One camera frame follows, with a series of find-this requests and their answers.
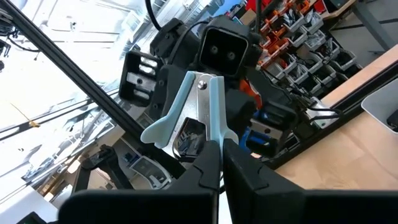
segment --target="wooden surface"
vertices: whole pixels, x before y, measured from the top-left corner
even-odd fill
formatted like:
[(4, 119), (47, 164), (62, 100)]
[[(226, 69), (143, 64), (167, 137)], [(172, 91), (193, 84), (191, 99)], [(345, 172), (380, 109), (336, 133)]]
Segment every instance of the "wooden surface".
[[(332, 105), (398, 59), (398, 45), (322, 101)], [(277, 169), (306, 189), (398, 189), (398, 136), (363, 112)]]
[[(316, 3), (317, 0), (310, 0), (310, 6), (312, 6), (313, 4)], [(354, 4), (356, 2), (356, 0), (348, 0), (348, 2), (342, 6), (341, 8), (339, 8), (338, 10), (329, 13), (329, 12), (324, 12), (321, 14), (323, 20), (327, 20), (327, 19), (332, 19), (332, 18), (336, 18), (338, 16), (341, 15), (341, 13), (343, 13), (347, 8), (349, 8), (352, 4)]]

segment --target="metal clip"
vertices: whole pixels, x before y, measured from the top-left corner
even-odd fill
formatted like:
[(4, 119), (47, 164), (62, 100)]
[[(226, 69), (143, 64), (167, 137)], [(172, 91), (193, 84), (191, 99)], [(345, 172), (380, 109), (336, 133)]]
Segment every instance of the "metal clip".
[(141, 141), (155, 143), (173, 156), (173, 151), (177, 150), (174, 142), (187, 118), (206, 126), (206, 140), (218, 142), (221, 158), (224, 139), (239, 141), (238, 135), (226, 124), (224, 77), (187, 72), (169, 112), (142, 132)]

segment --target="black cable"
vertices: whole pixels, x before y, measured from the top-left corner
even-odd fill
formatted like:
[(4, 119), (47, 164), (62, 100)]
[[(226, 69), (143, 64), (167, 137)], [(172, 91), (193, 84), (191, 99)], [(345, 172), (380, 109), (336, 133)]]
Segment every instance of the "black cable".
[(27, 48), (25, 48), (25, 47), (23, 47), (23, 46), (17, 44), (17, 43), (16, 43), (15, 41), (13, 41), (9, 36), (8, 36), (7, 39), (10, 40), (10, 42), (11, 42), (12, 44), (14, 44), (15, 46), (17, 46), (18, 48), (20, 48), (20, 49), (22, 49), (22, 50), (26, 50), (26, 51), (28, 51), (28, 52), (34, 52), (34, 53), (39, 53), (39, 52), (40, 52), (39, 49), (37, 49), (37, 50), (27, 49)]
[(159, 24), (159, 23), (157, 22), (157, 20), (156, 20), (154, 11), (153, 11), (153, 9), (152, 9), (152, 4), (150, 3), (150, 0), (145, 0), (145, 6), (146, 6), (146, 8), (147, 8), (150, 21), (153, 23), (154, 27), (155, 27), (157, 30), (161, 30), (162, 27), (160, 26), (160, 24)]
[(175, 55), (177, 54), (177, 50), (180, 47), (182, 41), (184, 40), (185, 36), (192, 30), (192, 28), (194, 28), (195, 26), (199, 25), (199, 24), (208, 24), (208, 21), (200, 21), (200, 22), (196, 22), (194, 23), (194, 25), (190, 26), (187, 30), (184, 31), (184, 33), (182, 33), (182, 35), (180, 36), (180, 38), (178, 38), (177, 43), (175, 44), (172, 52), (170, 53), (170, 57), (169, 57), (169, 65), (173, 64)]
[[(262, 75), (264, 75), (268, 80), (271, 86), (273, 86), (274, 88), (278, 88), (278, 89), (282, 89), (282, 87), (277, 86), (275, 83), (272, 82), (272, 80), (267, 76), (267, 73), (269, 73), (266, 70), (260, 69), (260, 72), (262, 73)], [(269, 73), (269, 75), (271, 75), (273, 78), (275, 78), (276, 80), (278, 80), (280, 82), (280, 80), (278, 78), (276, 78), (273, 74)], [(286, 94), (284, 92), (284, 95), (290, 100), (292, 101), (292, 97), (289, 94)]]
[(307, 107), (308, 109), (312, 111), (330, 111), (330, 112), (335, 112), (336, 114), (341, 114), (341, 110), (338, 109), (331, 109), (331, 108), (313, 108), (311, 106)]
[[(268, 72), (267, 70), (262, 70), (262, 71), (265, 72), (266, 74), (270, 75), (272, 78), (275, 78), (278, 82), (280, 82), (280, 79), (278, 79), (277, 77), (275, 77), (275, 75), (271, 74), (271, 73)], [(312, 96), (310, 96), (309, 93), (307, 93), (307, 91), (305, 91), (305, 90), (304, 90), (305, 93), (300, 92), (299, 89), (303, 89), (303, 88), (302, 88), (302, 87), (299, 87), (296, 83), (293, 83), (293, 86), (290, 86), (290, 87), (292, 87), (294, 90), (296, 90), (297, 93), (300, 93), (301, 96), (306, 96), (306, 97), (309, 97), (309, 98), (312, 97)]]
[(260, 34), (261, 33), (261, 9), (262, 9), (262, 0), (256, 0), (256, 26), (255, 31)]
[(340, 118), (340, 114), (334, 114), (334, 115), (329, 115), (329, 116), (315, 116), (311, 118), (308, 122), (311, 123), (313, 121), (317, 121), (320, 119), (333, 119), (333, 118)]

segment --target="wire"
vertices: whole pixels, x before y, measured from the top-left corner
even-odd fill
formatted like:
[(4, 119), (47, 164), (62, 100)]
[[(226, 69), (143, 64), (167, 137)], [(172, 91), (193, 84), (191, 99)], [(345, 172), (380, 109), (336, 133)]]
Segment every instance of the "wire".
[(27, 49), (27, 48), (25, 48), (25, 47), (23, 47), (23, 46), (17, 44), (17, 43), (16, 43), (15, 41), (13, 41), (9, 36), (7, 37), (7, 39), (10, 40), (10, 42), (11, 42), (12, 44), (14, 44), (15, 46), (17, 46), (18, 48), (20, 48), (20, 49), (22, 49), (22, 50), (26, 50), (26, 51), (28, 51), (28, 52), (34, 52), (34, 53), (39, 53), (39, 52), (40, 52), (39, 49), (37, 49), (37, 50)]
[(331, 108), (313, 108), (311, 106), (307, 107), (308, 109), (312, 110), (312, 111), (331, 111), (331, 112), (335, 112), (336, 114), (341, 114), (341, 110), (338, 109), (331, 109)]
[[(278, 82), (280, 82), (280, 79), (278, 79), (277, 77), (275, 77), (273, 74), (269, 73), (267, 70), (260, 69), (260, 72), (262, 73), (262, 75), (264, 75), (264, 76), (269, 80), (270, 85), (274, 86), (275, 88), (281, 89), (281, 87), (277, 86), (275, 83), (272, 82), (272, 80), (267, 76), (267, 73), (268, 73), (272, 78), (275, 78), (276, 80), (278, 80)], [(292, 97), (291, 97), (289, 94), (286, 94), (286, 93), (284, 92), (284, 95), (285, 95), (290, 101), (292, 101)]]
[[(268, 72), (267, 70), (261, 70), (261, 71), (265, 72), (266, 74), (268, 74), (269, 76), (271, 76), (272, 78), (275, 78), (278, 82), (280, 82), (280, 79), (279, 79), (279, 78), (275, 77), (275, 75), (271, 74), (271, 73)], [(303, 89), (303, 88), (302, 88), (302, 87), (299, 87), (296, 83), (293, 83), (293, 86), (291, 86), (291, 87), (292, 87), (297, 93), (300, 93), (300, 96), (305, 96), (305, 97), (308, 97), (308, 98), (311, 98), (311, 97), (312, 97), (312, 96), (309, 95), (309, 94), (307, 93), (307, 91), (305, 91), (305, 90), (304, 90), (304, 93), (300, 92), (299, 89)]]
[(162, 27), (160, 26), (160, 24), (159, 24), (159, 23), (157, 22), (157, 20), (156, 20), (154, 11), (153, 11), (153, 9), (152, 9), (152, 4), (150, 3), (150, 0), (145, 0), (145, 6), (146, 6), (146, 8), (147, 8), (150, 21), (153, 23), (154, 27), (155, 27), (157, 30), (161, 30)]
[(37, 123), (35, 123), (34, 121), (32, 121), (31, 119), (29, 119), (20, 109), (18, 109), (17, 106), (13, 105), (11, 102), (9, 102), (9, 103), (10, 103), (11, 106), (13, 106), (16, 110), (18, 110), (18, 112), (19, 112), (21, 115), (23, 115), (23, 116), (26, 118), (26, 120), (29, 121), (29, 125), (30, 125), (31, 127), (33, 127), (33, 128), (38, 128), (38, 127), (40, 127), (39, 124), (37, 124)]
[(178, 38), (177, 43), (175, 44), (175, 47), (173, 48), (172, 52), (170, 53), (170, 58), (169, 58), (169, 65), (173, 64), (175, 55), (177, 54), (177, 50), (180, 47), (182, 41), (184, 40), (185, 36), (192, 30), (192, 28), (194, 28), (195, 26), (199, 25), (199, 24), (208, 24), (208, 21), (200, 21), (200, 22), (196, 22), (194, 23), (192, 26), (190, 26), (187, 30), (184, 31), (184, 33), (182, 33), (182, 35), (180, 36), (180, 38)]
[(312, 121), (318, 121), (320, 119), (334, 119), (334, 118), (340, 118), (340, 114), (334, 114), (334, 115), (329, 115), (329, 116), (315, 116), (311, 118), (308, 122), (311, 123)]
[(258, 34), (261, 33), (261, 9), (262, 9), (262, 0), (256, 0), (256, 26), (255, 30)]

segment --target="orange storage bin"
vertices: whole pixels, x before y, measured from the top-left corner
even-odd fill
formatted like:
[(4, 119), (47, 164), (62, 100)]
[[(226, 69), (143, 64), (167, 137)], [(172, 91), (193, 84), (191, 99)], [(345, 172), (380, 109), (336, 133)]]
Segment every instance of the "orange storage bin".
[(271, 30), (271, 27), (270, 27), (270, 23), (269, 23), (268, 19), (266, 19), (264, 22), (266, 24), (263, 27), (261, 27), (260, 32), (262, 35), (267, 35), (269, 33), (269, 31)]
[(265, 51), (262, 53), (262, 55), (261, 55), (261, 57), (260, 57), (260, 60), (259, 60), (258, 64), (259, 64), (261, 67), (266, 67), (270, 62), (271, 62), (271, 56), (269, 55), (268, 51), (265, 50)]
[(279, 18), (279, 13), (276, 10), (274, 10), (272, 13), (269, 14), (269, 16), (267, 16), (267, 20), (270, 23), (275, 22), (278, 18)]
[(279, 54), (286, 50), (289, 46), (289, 41), (286, 38), (278, 40), (274, 45), (268, 48), (268, 53), (271, 56), (271, 59), (276, 58)]
[(274, 45), (274, 43), (276, 43), (279, 40), (279, 38), (272, 32), (269, 33), (265, 39), (267, 40), (267, 44), (261, 46), (263, 49), (267, 49), (268, 47)]
[(270, 39), (268, 36), (266, 36), (266, 37), (264, 38), (264, 41), (260, 43), (260, 46), (261, 46), (263, 49), (266, 49), (266, 48), (268, 48), (271, 44), (272, 44), (271, 39)]
[(284, 7), (278, 10), (279, 15), (285, 14), (292, 6), (294, 0), (284, 0)]
[(282, 35), (284, 35), (286, 33), (286, 27), (282, 27), (279, 30), (273, 30), (272, 31), (277, 37), (281, 37)]
[(310, 1), (305, 0), (303, 3), (297, 6), (301, 14), (305, 14), (310, 9)]

